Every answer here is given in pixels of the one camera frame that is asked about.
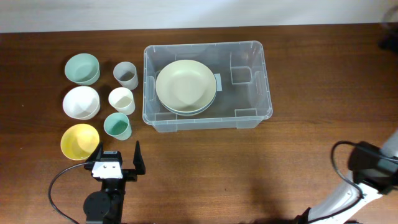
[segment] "cup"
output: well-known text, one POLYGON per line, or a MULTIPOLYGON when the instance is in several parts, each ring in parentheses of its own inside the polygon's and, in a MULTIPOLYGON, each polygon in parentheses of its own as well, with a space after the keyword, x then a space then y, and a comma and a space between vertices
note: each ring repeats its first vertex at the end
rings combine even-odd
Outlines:
POLYGON ((91 85, 100 77, 100 63, 91 54, 75 55, 67 62, 65 75, 78 85, 91 85))
POLYGON ((131 62, 120 62, 113 69, 113 76, 125 88, 133 90, 138 86, 137 69, 131 62))
POLYGON ((78 86, 65 95, 62 107, 71 118, 91 119, 100 110, 100 96, 92 87, 78 86))
POLYGON ((112 90, 109 94, 108 101, 118 112, 124 113, 125 115, 132 114, 136 109, 132 92, 125 87, 112 90))
POLYGON ((69 159, 87 159, 100 143, 97 130, 88 124, 70 127, 61 138, 61 151, 69 159))
POLYGON ((131 126, 129 118, 122 113, 109 115, 104 122, 106 134, 118 139, 126 140, 131 136, 131 126))

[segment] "yellow bowl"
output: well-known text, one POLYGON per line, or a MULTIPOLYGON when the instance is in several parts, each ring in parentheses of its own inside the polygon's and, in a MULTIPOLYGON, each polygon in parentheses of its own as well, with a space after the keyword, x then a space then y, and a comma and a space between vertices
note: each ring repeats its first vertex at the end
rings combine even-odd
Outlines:
POLYGON ((70 127, 61 138, 62 153, 72 160, 87 159, 100 143, 97 130, 88 124, 70 127))

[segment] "beige plate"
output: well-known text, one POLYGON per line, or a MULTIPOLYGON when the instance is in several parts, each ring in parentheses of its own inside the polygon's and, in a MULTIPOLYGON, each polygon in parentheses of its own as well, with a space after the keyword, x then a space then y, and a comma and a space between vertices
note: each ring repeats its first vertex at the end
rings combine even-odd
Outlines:
POLYGON ((194 60, 179 60, 163 68, 155 88, 166 107, 176 112, 193 113, 213 101, 217 83, 206 65, 194 60))

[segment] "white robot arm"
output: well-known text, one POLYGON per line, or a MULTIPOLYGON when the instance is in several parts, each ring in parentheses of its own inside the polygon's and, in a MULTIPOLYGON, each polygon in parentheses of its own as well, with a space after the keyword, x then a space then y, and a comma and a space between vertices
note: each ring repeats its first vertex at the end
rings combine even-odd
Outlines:
MULTIPOLYGON (((345 177, 346 180, 321 204, 298 216, 296 223, 345 223, 369 202, 388 194, 398 185, 398 160, 393 158, 398 157, 398 131, 382 149, 366 142, 348 144, 352 144, 355 149, 349 159, 348 167, 351 171, 345 177)), ((332 150, 331 159, 335 167, 333 153, 332 150)))

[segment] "plastic storage container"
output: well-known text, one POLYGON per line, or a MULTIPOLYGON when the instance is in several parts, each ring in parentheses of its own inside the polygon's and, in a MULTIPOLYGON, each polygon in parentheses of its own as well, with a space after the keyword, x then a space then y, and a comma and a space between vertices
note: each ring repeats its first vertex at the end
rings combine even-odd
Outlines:
POLYGON ((142 118, 158 132, 213 128, 255 128, 272 115, 264 49, 258 41, 151 45, 144 51, 142 118), (176 60, 196 60, 216 76, 217 94, 204 112, 179 116, 156 95, 159 72, 176 60))

